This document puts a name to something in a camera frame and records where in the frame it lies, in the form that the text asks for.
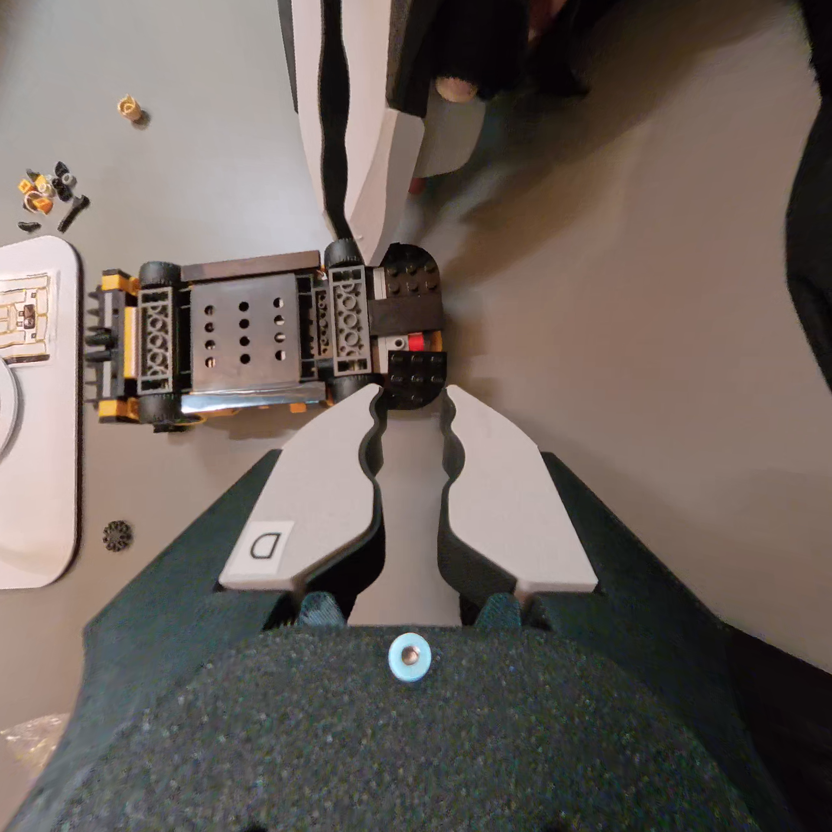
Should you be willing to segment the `white monitor stand base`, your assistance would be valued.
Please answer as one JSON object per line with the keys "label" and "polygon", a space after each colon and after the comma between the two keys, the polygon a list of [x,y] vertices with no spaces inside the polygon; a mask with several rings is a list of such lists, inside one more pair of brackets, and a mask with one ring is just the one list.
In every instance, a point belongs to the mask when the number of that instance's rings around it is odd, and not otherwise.
{"label": "white monitor stand base", "polygon": [[58,270],[55,350],[47,362],[2,360],[1,588],[45,587],[68,568],[80,525],[81,266],[44,235],[1,250],[1,275]]}

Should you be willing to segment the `pile of small lego pieces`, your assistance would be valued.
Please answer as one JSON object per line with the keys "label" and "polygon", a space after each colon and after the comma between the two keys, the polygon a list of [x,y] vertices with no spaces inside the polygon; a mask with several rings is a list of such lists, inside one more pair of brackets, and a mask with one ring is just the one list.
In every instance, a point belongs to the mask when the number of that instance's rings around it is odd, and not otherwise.
{"label": "pile of small lego pieces", "polygon": [[41,229],[42,221],[51,217],[57,234],[65,236],[91,207],[91,198],[81,192],[74,171],[60,160],[44,171],[26,169],[16,182],[16,191],[23,210],[32,216],[18,223],[26,234],[34,234]]}

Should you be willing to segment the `person's right hand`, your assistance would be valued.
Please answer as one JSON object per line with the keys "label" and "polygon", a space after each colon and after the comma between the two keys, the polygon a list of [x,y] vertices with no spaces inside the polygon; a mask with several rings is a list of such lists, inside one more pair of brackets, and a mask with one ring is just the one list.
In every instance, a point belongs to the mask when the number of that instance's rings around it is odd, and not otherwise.
{"label": "person's right hand", "polygon": [[434,26],[432,77],[446,101],[484,101],[527,81],[545,95],[580,97],[572,67],[584,2],[443,2]]}

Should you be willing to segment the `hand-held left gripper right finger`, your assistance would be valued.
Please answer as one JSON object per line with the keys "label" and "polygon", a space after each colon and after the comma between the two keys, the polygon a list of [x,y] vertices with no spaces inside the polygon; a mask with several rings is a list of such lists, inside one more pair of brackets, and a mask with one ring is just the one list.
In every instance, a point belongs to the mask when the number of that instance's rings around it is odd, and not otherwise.
{"label": "hand-held left gripper right finger", "polygon": [[459,595],[594,592],[598,576],[536,443],[455,384],[441,403],[444,581]]}

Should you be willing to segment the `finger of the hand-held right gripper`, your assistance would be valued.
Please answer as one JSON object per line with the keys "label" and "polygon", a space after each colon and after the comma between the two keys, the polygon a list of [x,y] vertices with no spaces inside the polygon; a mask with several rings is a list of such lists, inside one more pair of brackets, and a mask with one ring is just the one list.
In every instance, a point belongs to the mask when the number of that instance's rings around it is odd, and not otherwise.
{"label": "finger of the hand-held right gripper", "polygon": [[392,2],[341,3],[349,79],[345,217],[363,262],[380,265],[400,224],[422,128],[387,103]]}
{"label": "finger of the hand-held right gripper", "polygon": [[348,65],[340,1],[279,1],[289,84],[318,209],[335,239],[351,238],[345,217]]}

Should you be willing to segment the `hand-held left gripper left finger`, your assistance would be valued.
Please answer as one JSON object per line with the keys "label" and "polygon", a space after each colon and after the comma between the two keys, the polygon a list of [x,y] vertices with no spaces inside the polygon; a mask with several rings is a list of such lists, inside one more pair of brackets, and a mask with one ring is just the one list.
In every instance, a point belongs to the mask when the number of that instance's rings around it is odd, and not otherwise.
{"label": "hand-held left gripper left finger", "polygon": [[221,571],[224,589],[301,595],[378,543],[382,395],[370,383],[286,443]]}

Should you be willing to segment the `yellow and black lego car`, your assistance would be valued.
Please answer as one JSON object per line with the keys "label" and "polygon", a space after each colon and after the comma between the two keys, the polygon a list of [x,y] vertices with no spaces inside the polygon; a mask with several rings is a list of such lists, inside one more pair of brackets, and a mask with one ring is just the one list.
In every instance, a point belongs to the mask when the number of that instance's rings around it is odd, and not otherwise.
{"label": "yellow and black lego car", "polygon": [[394,243],[365,265],[347,239],[323,254],[102,272],[85,356],[100,423],[183,432],[242,410],[336,404],[367,384],[392,410],[448,378],[439,266]]}

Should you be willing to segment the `lego sticker sheet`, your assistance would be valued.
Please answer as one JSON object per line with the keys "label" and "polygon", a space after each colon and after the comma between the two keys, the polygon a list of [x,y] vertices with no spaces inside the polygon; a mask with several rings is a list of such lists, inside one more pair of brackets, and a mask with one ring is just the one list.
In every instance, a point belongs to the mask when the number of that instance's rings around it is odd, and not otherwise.
{"label": "lego sticker sheet", "polygon": [[55,350],[58,270],[1,275],[1,359],[47,362]]}

